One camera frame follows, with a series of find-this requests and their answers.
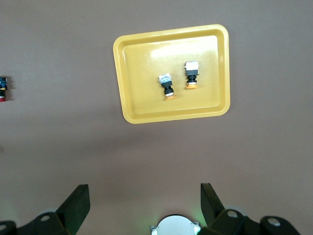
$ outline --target table surface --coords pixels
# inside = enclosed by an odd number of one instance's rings
[[[313,218],[313,1],[0,1],[0,220],[21,226],[89,184],[83,234],[148,235],[168,214],[205,225],[200,183],[259,221]],[[122,35],[221,24],[231,105],[220,117],[130,124]]]

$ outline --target electrical switch component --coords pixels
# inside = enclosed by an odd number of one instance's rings
[[[197,75],[198,74],[198,68],[199,64],[197,61],[187,61],[185,63],[185,69],[186,69],[186,74],[187,74],[187,89],[195,89],[198,88],[197,86]]]
[[[8,89],[7,78],[0,76],[0,102],[6,101],[5,99],[5,91]]]
[[[158,77],[158,79],[161,83],[161,86],[164,88],[164,94],[166,97],[165,100],[174,99],[176,95],[174,95],[174,90],[171,87],[173,83],[170,74],[169,73],[162,74]]]

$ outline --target yellow tray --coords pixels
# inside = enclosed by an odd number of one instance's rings
[[[230,105],[228,32],[219,24],[121,36],[114,59],[124,118],[134,124],[223,115]],[[198,61],[186,89],[185,62]],[[175,99],[158,76],[170,73]]]

